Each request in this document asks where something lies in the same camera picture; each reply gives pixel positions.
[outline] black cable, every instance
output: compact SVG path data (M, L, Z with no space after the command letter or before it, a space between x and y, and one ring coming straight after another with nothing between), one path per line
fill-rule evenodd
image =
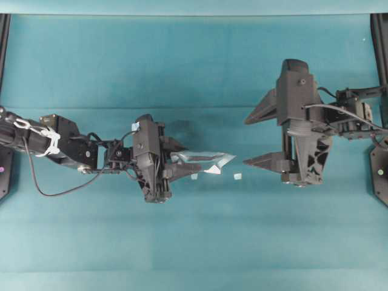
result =
M373 144L374 144L376 147L378 147L379 149L382 149L382 150L388 152L388 147L385 147L385 146L381 145L381 144L378 142L378 140L376 139L376 134L371 133L371 134L370 134L370 139L372 140Z
M59 192L59 193L56 193L56 194L46 194L44 193L40 188L39 188L39 185L38 185L38 181L36 179L36 173L35 173L35 167L34 167L34 164L33 164L33 161L32 161L32 157L31 157L31 153L30 153L30 150L28 148L28 144L27 144L27 140L26 138L23 136L22 139L23 139L23 142L24 142L24 147L25 147L25 151L28 155L28 161L30 162L30 168L31 168L31 175L32 175L32 180L35 184L35 187L36 189L38 190L38 192L40 194L42 194L43 196L46 196L46 197L54 197L54 196L60 196L60 195L65 195L65 194L69 194L69 193L72 193L72 192L75 192L81 188L84 188L88 185L90 185L92 182L94 182L102 173L103 171L105 170L105 167L107 166L107 163L108 163L108 160L110 160L113 156L113 154L116 152L116 149L122 144L123 140L129 135L129 134L132 134L134 132L128 132L126 133L120 140L120 142L118 142L113 150L112 150L112 154L111 156L109 157L109 159L107 159L107 161L105 162L104 166L102 167L102 169L89 181L87 181L86 183L80 185L80 186L77 186L77 187L74 187L74 188L71 188L69 190L66 190L66 191L63 191L63 192Z
M342 112L342 113L345 113L346 115L349 115L371 127L375 127L376 129L379 129L381 130L382 132L388 132L388 129L385 129L384 127L381 127L381 126L378 126L364 118L361 118L359 117L358 115L346 110L346 109L342 109L341 107L337 107L337 106L334 106L334 105L328 105L328 104L311 104L311 105L306 105L304 106L304 108L312 108L312 107L322 107L322 108L327 108L327 109L332 109L332 110L336 110L336 111L339 111L339 112Z
M323 92L329 94L331 97L336 98L336 96L325 87L318 87L317 90L323 91Z

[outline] white paper piece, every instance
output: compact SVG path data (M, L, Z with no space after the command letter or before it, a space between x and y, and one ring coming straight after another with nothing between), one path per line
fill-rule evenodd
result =
M235 178L235 180L241 180L243 178L243 174L242 173L236 173L233 175L233 177Z

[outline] white cable tie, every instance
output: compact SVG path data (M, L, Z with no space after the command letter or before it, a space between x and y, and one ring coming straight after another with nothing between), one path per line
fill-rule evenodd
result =
M42 129L40 134L46 138L50 138L50 146L44 153L36 155L37 157L40 158L42 156L55 155L60 152L60 149L58 148L58 141L61 139L61 135L59 133L56 133L51 127L47 127L47 129Z

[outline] black mounting plate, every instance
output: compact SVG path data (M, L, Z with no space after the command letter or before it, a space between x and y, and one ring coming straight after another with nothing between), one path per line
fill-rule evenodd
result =
M388 137L380 144L388 147ZM388 151L375 147L369 154L372 171L373 191L386 206L388 206Z
M0 145L0 199L8 194L14 151Z

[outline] teal tablecloth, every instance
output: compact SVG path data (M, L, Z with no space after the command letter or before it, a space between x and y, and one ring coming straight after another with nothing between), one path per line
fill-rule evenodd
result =
M307 61L330 90L378 85L369 15L13 16L8 109L58 113L103 138L151 113L190 149L238 157L153 205L123 175L41 197L17 155L0 204L0 290L387 290L388 209L372 194L370 141L335 138L324 185L305 189L242 164L281 148L275 121L243 120L285 58ZM36 170L47 192L89 178L45 159Z

